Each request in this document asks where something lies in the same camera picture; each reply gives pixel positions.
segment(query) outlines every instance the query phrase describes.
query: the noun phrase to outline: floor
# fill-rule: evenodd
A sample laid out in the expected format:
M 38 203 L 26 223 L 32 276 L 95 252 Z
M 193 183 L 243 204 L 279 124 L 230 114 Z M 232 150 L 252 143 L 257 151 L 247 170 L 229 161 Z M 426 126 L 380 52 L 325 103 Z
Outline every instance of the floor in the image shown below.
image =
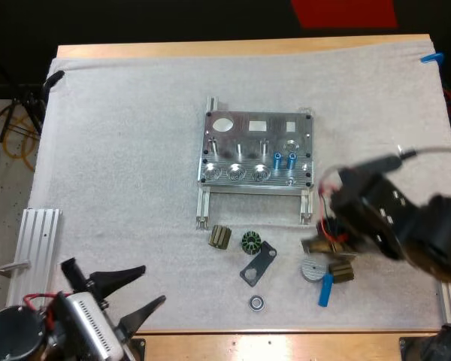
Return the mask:
M 0 110 L 10 101 L 0 100 Z M 25 111 L 15 110 L 14 116 L 20 118 Z M 0 132 L 5 119 L 0 119 Z M 20 154 L 23 136 L 9 132 L 7 148 L 12 154 Z M 27 156 L 27 160 L 34 165 L 38 146 Z M 27 207 L 30 189 L 32 188 L 33 172 L 28 169 L 21 159 L 12 159 L 3 151 L 0 144 L 0 266 L 13 262 L 17 245 L 18 231 L 22 219 L 23 209 Z M 8 293 L 9 281 L 0 276 L 0 309 L 4 307 Z

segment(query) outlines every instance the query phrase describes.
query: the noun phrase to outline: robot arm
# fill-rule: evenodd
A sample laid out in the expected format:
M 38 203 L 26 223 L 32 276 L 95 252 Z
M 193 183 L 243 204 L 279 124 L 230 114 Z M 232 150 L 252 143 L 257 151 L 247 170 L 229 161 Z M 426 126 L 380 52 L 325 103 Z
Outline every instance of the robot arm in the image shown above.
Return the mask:
M 120 319 L 110 321 L 105 298 L 145 272 L 145 266 L 119 272 L 95 272 L 86 279 L 75 262 L 63 262 L 62 271 L 73 293 L 35 294 L 26 305 L 0 311 L 0 360 L 90 359 L 135 361 L 129 347 L 142 323 L 165 301 L 165 296 Z M 36 310 L 32 298 L 52 297 Z

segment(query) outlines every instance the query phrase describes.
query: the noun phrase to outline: gear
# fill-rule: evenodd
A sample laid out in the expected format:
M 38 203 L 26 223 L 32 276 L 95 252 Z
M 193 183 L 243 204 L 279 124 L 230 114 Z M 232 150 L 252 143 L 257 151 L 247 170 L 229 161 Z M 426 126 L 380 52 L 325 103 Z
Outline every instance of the gear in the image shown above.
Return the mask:
M 261 250 L 261 237 L 254 231 L 249 231 L 242 237 L 242 249 L 247 254 L 256 254 Z

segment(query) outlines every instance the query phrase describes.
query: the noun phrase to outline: circular hole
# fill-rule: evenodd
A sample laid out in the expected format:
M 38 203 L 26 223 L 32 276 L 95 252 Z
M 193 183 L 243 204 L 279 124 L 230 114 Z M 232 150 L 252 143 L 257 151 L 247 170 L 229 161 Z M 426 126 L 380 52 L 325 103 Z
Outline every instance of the circular hole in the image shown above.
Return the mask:
M 256 278 L 256 275 L 257 275 L 257 271 L 255 268 L 249 268 L 244 273 L 244 276 L 246 276 L 246 278 L 248 280 L 253 280 L 254 278 Z
M 297 142 L 294 139 L 288 140 L 285 144 L 284 144 L 284 150 L 287 150 L 289 152 L 293 152 L 297 149 L 299 149 L 299 144 L 297 144 Z
M 262 304 L 262 302 L 261 302 L 261 300 L 260 299 L 253 299 L 253 306 L 254 307 L 261 307 L 261 304 Z
M 218 132 L 227 132 L 228 130 L 231 130 L 233 125 L 234 123 L 232 120 L 227 118 L 219 118 L 213 122 L 212 127 Z

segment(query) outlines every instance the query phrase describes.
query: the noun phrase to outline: table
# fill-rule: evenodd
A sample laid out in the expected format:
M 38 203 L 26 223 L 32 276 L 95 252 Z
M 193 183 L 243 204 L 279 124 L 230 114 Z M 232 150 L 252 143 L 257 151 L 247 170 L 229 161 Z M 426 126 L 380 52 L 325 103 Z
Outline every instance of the table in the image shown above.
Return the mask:
M 428 40 L 427 35 L 375 35 L 256 41 L 64 45 L 59 58 L 154 56 L 235 56 L 288 54 L 396 41 Z M 139 332 L 147 337 L 147 359 L 400 360 L 398 338 L 430 333 L 394 332 Z

